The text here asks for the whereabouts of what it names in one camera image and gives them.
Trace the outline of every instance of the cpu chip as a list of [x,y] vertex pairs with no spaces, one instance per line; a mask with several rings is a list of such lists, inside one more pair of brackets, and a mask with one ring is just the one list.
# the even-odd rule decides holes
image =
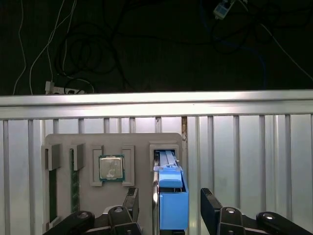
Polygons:
[[124,155],[101,155],[99,166],[101,181],[124,180]]

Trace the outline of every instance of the metal slot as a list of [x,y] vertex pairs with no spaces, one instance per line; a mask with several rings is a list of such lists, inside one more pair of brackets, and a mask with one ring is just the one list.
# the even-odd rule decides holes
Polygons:
[[[154,166],[159,165],[158,154],[154,155]],[[153,174],[153,191],[152,191],[152,235],[160,234],[159,224],[159,184],[158,172]]]

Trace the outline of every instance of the blue plastic part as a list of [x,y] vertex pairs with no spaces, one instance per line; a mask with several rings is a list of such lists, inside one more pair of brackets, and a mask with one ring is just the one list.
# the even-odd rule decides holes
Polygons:
[[170,150],[159,152],[160,166],[155,168],[159,171],[159,186],[161,188],[182,188],[182,169],[176,163],[176,157]]
[[183,179],[183,192],[160,193],[160,229],[161,230],[186,230],[188,228],[188,202],[189,191]]

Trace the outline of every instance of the blue cable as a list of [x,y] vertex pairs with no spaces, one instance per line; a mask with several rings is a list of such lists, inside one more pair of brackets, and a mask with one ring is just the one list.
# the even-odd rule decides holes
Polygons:
[[[203,6],[202,6],[202,0],[200,0],[200,17],[201,17],[202,24],[205,27],[206,31],[208,31],[210,33],[211,29],[207,25],[205,17],[204,17],[204,9],[203,9]],[[224,44],[226,46],[229,46],[229,47],[232,47],[232,48],[237,48],[238,47],[238,45],[235,44],[235,43],[230,43],[230,42],[227,42],[227,41],[224,41],[224,40],[221,40],[220,42],[222,44]],[[243,50],[250,51],[252,54],[256,55],[259,58],[259,60],[260,60],[260,62],[262,64],[262,68],[263,68],[263,89],[265,90],[266,86],[267,86],[267,72],[266,72],[266,64],[265,64],[265,61],[264,61],[262,55],[260,55],[259,52],[256,49],[253,49],[253,48],[250,48],[250,47],[241,46],[240,48],[243,49]]]

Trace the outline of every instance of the white cable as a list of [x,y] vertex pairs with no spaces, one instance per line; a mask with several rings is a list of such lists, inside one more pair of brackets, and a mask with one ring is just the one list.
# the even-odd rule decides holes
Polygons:
[[[74,13],[74,10],[75,10],[75,7],[76,7],[76,4],[77,4],[77,0],[74,0],[73,2],[73,5],[72,5],[72,9],[70,11],[70,18],[69,18],[69,24],[68,24],[68,28],[67,28],[67,33],[69,31],[69,27],[70,27],[70,24],[72,22],[72,18],[73,18],[73,13]],[[47,46],[47,55],[48,55],[48,61],[49,61],[49,67],[50,67],[50,72],[51,72],[51,82],[53,82],[53,71],[52,71],[52,65],[51,65],[51,59],[50,59],[50,54],[49,54],[49,45],[54,37],[54,33],[55,33],[55,30],[53,31],[53,34],[51,33],[50,35],[50,38],[49,38],[49,41],[48,41],[48,46]]]
[[[59,21],[59,16],[60,16],[60,13],[61,13],[61,10],[63,8],[63,5],[64,5],[64,2],[65,0],[63,0],[62,4],[61,4],[61,7],[60,7],[60,10],[59,10],[59,14],[58,14],[58,19],[57,19],[57,22]],[[50,37],[49,37],[49,41],[47,43],[47,45],[43,48],[43,50],[39,53],[39,55],[36,57],[36,59],[34,60],[33,64],[31,65],[30,67],[30,70],[29,70],[29,88],[30,88],[30,93],[33,94],[33,90],[32,90],[32,87],[31,87],[31,74],[32,74],[32,70],[33,70],[33,67],[35,65],[35,63],[37,62],[37,60],[40,58],[40,56],[43,54],[43,52],[47,49],[47,47],[49,46],[49,44],[51,43],[52,39],[53,39],[53,35],[54,35],[54,32],[55,30],[61,25],[63,24],[63,22],[68,18],[70,17],[71,13],[66,16],[61,23],[59,23],[55,28],[54,30],[51,32],[50,34]]]
[[[68,32],[69,32],[70,25],[71,25],[71,23],[72,23],[73,13],[74,13],[76,4],[77,4],[77,0],[75,0],[75,5],[73,4],[73,7],[72,7],[72,14],[71,14],[71,16],[70,16],[69,23],[68,23],[67,34],[68,34]],[[65,39],[65,53],[64,53],[63,63],[62,63],[62,70],[63,70],[63,71],[64,71],[64,64],[65,64],[66,57],[67,57],[67,39]]]
[[21,0],[21,8],[22,8],[22,19],[21,19],[21,24],[20,24],[20,28],[19,28],[19,40],[20,40],[20,44],[21,44],[21,49],[22,49],[22,54],[23,54],[23,60],[24,60],[24,68],[21,72],[21,74],[19,75],[18,79],[15,82],[14,85],[14,89],[13,89],[13,95],[15,94],[15,90],[17,87],[17,84],[20,80],[20,78],[23,76],[24,72],[26,71],[26,57],[25,57],[25,52],[24,52],[24,47],[23,47],[23,42],[22,42],[22,38],[21,38],[21,30],[22,30],[22,26],[23,26],[23,22],[24,22],[24,6],[23,6],[23,0]]
[[[74,3],[75,3],[75,4],[73,4],[73,6],[72,6],[71,16],[70,16],[69,23],[68,23],[68,27],[67,27],[67,34],[68,34],[68,32],[69,32],[70,25],[71,25],[71,23],[72,23],[73,13],[74,13],[74,10],[75,10],[76,4],[77,4],[77,0],[75,0]],[[63,62],[62,62],[62,71],[64,71],[64,65],[65,65],[66,57],[67,57],[67,39],[65,39],[65,52],[64,52]],[[92,85],[89,81],[86,81],[86,80],[80,79],[80,78],[78,78],[77,80],[88,83],[88,84],[92,87],[92,92],[94,93],[94,87],[93,87],[93,85]]]
[[[242,0],[238,0],[241,5],[246,9],[247,12],[249,12],[247,6],[242,2]],[[285,49],[283,49],[283,47],[280,45],[280,43],[277,41],[277,39],[273,36],[273,34],[269,31],[268,28],[265,27],[264,24],[260,24],[268,33],[269,35],[273,38],[273,40],[276,42],[276,44],[279,46],[279,48],[289,57],[289,59],[295,64],[297,65],[297,67],[306,75],[308,76],[312,81],[313,81],[313,77],[311,75],[309,75],[303,68],[300,67],[300,65],[298,65],[298,63],[285,51]]]

